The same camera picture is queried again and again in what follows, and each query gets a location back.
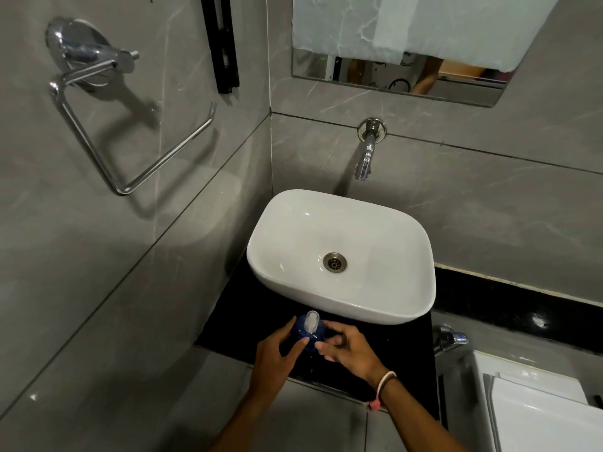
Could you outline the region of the white toilet cistern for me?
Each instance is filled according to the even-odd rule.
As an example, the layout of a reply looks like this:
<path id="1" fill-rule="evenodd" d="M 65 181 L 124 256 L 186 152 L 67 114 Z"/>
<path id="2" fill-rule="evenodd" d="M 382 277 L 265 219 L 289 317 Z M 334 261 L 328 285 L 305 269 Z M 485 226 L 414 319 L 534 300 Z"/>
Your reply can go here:
<path id="1" fill-rule="evenodd" d="M 479 452 L 603 452 L 603 409 L 577 379 L 475 351 Z"/>

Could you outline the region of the person's left hand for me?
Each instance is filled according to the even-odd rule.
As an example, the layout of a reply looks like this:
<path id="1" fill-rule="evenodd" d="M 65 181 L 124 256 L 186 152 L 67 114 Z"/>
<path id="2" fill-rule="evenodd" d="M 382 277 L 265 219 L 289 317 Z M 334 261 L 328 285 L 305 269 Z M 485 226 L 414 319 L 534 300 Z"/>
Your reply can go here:
<path id="1" fill-rule="evenodd" d="M 272 389 L 284 386 L 296 363 L 283 361 L 280 344 L 289 336 L 295 321 L 296 316 L 293 316 L 285 326 L 259 342 L 250 379 L 251 387 Z"/>

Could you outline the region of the person's left forearm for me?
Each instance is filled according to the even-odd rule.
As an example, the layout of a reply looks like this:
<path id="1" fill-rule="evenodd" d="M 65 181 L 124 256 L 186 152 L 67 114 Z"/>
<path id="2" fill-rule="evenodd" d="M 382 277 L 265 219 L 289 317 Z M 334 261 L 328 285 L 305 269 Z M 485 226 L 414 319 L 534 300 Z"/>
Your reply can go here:
<path id="1" fill-rule="evenodd" d="M 207 452 L 250 452 L 259 422 L 282 387 L 267 389 L 250 386 Z"/>

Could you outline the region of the chrome angle valve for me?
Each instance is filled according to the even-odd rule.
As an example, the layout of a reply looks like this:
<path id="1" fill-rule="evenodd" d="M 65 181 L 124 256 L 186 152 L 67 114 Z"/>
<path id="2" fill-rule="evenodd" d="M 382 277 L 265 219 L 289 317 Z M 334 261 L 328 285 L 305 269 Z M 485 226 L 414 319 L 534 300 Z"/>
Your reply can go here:
<path id="1" fill-rule="evenodd" d="M 469 344 L 469 338 L 465 333 L 457 332 L 446 325 L 435 325 L 433 333 L 433 354 L 435 357 L 444 353 L 463 348 Z"/>

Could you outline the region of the black wall bracket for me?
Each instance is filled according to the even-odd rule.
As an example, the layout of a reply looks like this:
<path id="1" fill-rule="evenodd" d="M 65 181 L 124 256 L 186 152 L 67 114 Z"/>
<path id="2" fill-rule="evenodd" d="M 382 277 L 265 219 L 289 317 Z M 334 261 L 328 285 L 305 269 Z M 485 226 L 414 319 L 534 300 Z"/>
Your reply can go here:
<path id="1" fill-rule="evenodd" d="M 200 0 L 212 57 L 216 87 L 230 94 L 239 87 L 235 36 L 230 0 Z"/>

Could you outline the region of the person's right forearm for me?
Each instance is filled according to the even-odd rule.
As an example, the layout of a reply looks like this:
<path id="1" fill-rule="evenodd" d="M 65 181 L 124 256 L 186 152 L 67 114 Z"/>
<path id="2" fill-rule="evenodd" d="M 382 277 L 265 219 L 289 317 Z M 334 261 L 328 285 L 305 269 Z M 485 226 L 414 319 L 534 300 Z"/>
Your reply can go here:
<path id="1" fill-rule="evenodd" d="M 398 379 L 386 384 L 382 401 L 407 452 L 468 452 Z"/>

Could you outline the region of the wall mirror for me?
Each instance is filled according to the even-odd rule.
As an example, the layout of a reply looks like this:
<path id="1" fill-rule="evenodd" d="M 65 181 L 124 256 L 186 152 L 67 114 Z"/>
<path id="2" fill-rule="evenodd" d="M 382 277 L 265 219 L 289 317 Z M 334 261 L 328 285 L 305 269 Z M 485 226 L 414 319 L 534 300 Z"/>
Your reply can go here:
<path id="1" fill-rule="evenodd" d="M 559 0 L 293 0 L 292 75 L 493 107 Z"/>

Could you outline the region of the chrome wall tap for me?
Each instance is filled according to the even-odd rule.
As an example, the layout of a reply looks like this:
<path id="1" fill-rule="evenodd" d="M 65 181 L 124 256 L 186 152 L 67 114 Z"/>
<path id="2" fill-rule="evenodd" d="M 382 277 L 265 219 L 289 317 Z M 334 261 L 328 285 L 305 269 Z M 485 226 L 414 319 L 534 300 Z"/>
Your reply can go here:
<path id="1" fill-rule="evenodd" d="M 366 181 L 371 173 L 376 145 L 387 137 L 388 132 L 383 121 L 371 117 L 361 122 L 357 128 L 357 133 L 363 147 L 360 160 L 356 166 L 355 179 Z"/>

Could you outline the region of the white ceramic wash basin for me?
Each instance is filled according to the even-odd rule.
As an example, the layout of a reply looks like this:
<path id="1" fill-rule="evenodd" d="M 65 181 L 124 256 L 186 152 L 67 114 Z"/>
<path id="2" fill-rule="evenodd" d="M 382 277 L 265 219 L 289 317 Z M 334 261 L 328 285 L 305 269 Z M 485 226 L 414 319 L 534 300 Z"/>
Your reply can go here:
<path id="1" fill-rule="evenodd" d="M 286 190 L 263 211 L 247 245 L 255 276 L 308 307 L 372 324 L 430 312 L 432 246 L 410 215 L 312 190 Z"/>

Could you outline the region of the pink and white wristband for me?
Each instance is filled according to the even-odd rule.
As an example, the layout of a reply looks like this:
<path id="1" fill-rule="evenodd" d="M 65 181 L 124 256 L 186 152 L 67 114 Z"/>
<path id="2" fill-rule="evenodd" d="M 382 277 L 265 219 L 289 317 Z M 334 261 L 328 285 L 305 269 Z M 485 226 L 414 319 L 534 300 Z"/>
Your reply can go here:
<path id="1" fill-rule="evenodd" d="M 369 412 L 376 412 L 381 410 L 381 408 L 383 407 L 382 391 L 386 384 L 392 379 L 397 379 L 397 374 L 394 371 L 388 371 L 383 375 L 381 380 L 379 380 L 375 398 L 367 403 L 367 409 Z"/>

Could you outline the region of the blue soap dispenser bottle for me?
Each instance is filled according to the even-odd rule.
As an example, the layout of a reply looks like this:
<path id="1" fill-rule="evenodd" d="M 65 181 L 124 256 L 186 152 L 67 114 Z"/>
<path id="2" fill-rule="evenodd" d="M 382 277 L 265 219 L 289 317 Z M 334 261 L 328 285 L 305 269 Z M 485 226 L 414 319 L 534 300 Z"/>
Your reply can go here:
<path id="1" fill-rule="evenodd" d="M 321 319 L 319 312 L 311 310 L 305 315 L 296 318 L 289 336 L 285 339 L 283 345 L 289 351 L 296 342 L 307 338 L 308 342 L 304 350 L 307 352 L 316 352 L 315 343 L 325 340 L 326 331 L 327 326 Z"/>

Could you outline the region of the person's right hand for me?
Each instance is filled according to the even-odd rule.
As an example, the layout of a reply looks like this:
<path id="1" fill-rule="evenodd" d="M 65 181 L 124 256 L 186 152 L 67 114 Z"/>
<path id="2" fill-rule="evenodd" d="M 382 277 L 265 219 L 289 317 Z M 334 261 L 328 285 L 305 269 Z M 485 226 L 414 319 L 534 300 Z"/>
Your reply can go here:
<path id="1" fill-rule="evenodd" d="M 316 342 L 315 348 L 326 360 L 342 364 L 374 390 L 377 389 L 379 380 L 388 372 L 356 326 L 351 326 L 351 335 L 348 338 L 336 333 L 326 341 Z"/>

